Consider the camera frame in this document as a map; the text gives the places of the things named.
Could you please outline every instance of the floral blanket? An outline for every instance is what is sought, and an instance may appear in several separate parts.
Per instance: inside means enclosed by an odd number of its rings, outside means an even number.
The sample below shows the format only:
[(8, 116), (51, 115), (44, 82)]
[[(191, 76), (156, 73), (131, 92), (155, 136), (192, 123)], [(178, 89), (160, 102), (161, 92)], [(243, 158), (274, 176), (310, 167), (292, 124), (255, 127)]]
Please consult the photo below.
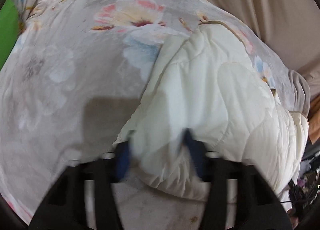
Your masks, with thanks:
[[(21, 35), (0, 72), (0, 192), (27, 223), (69, 160), (92, 160), (111, 148), (168, 35), (187, 38), (207, 21), (227, 24), (282, 105), (308, 109), (305, 80), (244, 23), (206, 0), (19, 0), (19, 10)], [(142, 195), (137, 189), (144, 187), (130, 182), (116, 187), (120, 210), (132, 211), (134, 195)], [(144, 222), (149, 229), (152, 213), (162, 215), (153, 229), (196, 228), (199, 203), (182, 216), (180, 200), (145, 192), (135, 201), (142, 202), (140, 216), (127, 215), (126, 229)]]

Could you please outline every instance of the white quilted fabric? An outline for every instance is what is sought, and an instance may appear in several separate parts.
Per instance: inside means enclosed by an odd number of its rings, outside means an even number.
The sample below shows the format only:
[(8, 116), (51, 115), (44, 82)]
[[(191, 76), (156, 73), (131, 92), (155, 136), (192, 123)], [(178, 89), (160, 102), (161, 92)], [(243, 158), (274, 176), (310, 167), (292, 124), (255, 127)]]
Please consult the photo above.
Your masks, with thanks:
[(116, 141), (136, 130), (132, 152), (141, 179), (179, 197), (205, 200), (208, 186), (181, 143), (184, 128), (228, 160), (253, 160), (279, 194), (299, 167), (308, 121), (275, 100), (229, 29), (207, 24), (186, 41), (167, 39), (140, 106)]

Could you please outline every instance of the orange cloth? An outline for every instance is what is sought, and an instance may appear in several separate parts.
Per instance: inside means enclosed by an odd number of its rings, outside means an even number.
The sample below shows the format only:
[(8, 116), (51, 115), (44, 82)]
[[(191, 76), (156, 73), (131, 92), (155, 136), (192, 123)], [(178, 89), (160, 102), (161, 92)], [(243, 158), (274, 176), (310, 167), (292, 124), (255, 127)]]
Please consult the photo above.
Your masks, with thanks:
[(310, 105), (309, 138), (314, 144), (320, 138), (320, 95)]

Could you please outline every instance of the brown stain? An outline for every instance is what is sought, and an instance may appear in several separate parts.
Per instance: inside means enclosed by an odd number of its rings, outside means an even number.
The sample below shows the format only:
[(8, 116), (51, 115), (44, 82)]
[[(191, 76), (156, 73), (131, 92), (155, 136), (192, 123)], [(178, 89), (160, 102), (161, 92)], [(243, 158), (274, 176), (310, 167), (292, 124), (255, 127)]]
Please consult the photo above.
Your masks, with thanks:
[(192, 218), (190, 218), (190, 221), (191, 221), (191, 223), (195, 223), (196, 221), (198, 221), (198, 217), (197, 216), (192, 217)]

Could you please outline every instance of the green fabric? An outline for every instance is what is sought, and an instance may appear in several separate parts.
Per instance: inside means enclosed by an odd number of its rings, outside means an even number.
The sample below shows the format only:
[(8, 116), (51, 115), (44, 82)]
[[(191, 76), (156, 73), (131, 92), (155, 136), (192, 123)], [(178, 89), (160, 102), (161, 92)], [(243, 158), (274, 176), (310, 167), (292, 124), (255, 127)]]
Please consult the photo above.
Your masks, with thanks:
[(18, 32), (18, 10), (11, 0), (6, 0), (0, 10), (0, 70), (18, 38)]

